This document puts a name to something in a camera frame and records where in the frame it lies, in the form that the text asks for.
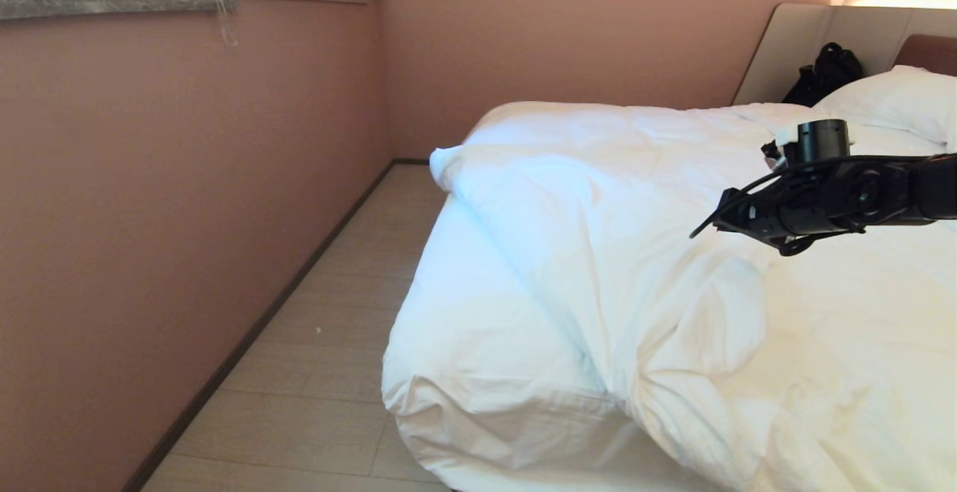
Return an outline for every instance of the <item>floor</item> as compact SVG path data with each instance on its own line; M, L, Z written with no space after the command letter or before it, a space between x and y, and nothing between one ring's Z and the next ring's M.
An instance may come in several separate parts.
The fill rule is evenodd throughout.
M404 447L379 393L444 199L427 167L394 166L144 491L448 492Z

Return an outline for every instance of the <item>upholstered headboard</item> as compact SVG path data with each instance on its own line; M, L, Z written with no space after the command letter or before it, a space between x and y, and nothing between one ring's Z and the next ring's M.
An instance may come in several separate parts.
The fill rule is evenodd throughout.
M957 76L957 38L914 34L907 38L894 65L923 67L945 76Z

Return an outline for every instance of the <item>black backpack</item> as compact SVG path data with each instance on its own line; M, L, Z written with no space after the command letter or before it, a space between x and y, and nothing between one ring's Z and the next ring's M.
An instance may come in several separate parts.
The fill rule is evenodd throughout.
M814 107L840 87L864 78L864 68L851 50L828 43L813 66L800 69L801 78L787 93L785 103Z

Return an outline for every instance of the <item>tile floor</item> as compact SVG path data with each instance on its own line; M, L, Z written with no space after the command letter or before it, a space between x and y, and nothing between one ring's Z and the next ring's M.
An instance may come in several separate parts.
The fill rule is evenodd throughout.
M445 195L396 165L182 436L146 492L448 492L379 394Z

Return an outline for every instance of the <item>baseboard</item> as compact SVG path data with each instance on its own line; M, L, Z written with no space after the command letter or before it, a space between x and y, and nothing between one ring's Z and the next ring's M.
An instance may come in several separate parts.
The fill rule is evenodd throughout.
M239 345L233 349L229 357L219 366L219 369L216 369L216 372L212 374L212 378L206 381L206 385L203 386L203 389L199 390L199 393L189 402L189 405L182 411L174 424L172 424L170 430L164 434L160 442L153 448L153 451L150 452L147 459L137 468L136 473L133 474L133 477L130 478L126 486L124 486L123 492L140 492L140 490L147 485L150 477L153 477L156 468L160 467L163 459L170 454L170 451L172 451L172 448L176 445L176 442L179 441L182 434L185 433L185 430L187 430L189 424L192 423L192 420L194 420L196 416L198 416L199 411L206 406L206 403L209 402L209 398L212 397L213 393L216 393L216 390L218 390L219 386L226 380L226 377L230 375L230 372L233 371L237 363L239 363L239 360L246 355L246 351L249 350L249 347L253 345L253 342L255 342L263 330L266 329L266 325L269 325L273 317L283 308L287 299L289 299L290 295L293 294L298 285L300 285L302 280L309 274L309 271L312 271L313 266L315 266L322 254L325 253L325 250L329 248L332 241L339 236L352 217L355 216L356 212L359 212L359 208L362 208L363 203L369 199L369 195L372 195L372 192L379 186L379 183L386 178L386 175L389 174L393 165L417 164L417 162L414 161L418 161L418 159L393 159L393 161L386 166L386 169L379 174L372 185L366 189L366 192L359 197L359 200L353 203L352 208L345 214L345 217L342 217L342 220L335 226L335 229L332 229L329 236L317 247L315 253L312 253L312 256L302 265L300 271L297 271L296 277L293 277L293 280L289 281L289 284L287 284L283 291L274 299L269 309L266 310L259 318L259 321L256 321L256 324L243 336L242 341L239 342Z
M396 158L393 164L397 165L428 165L428 159Z

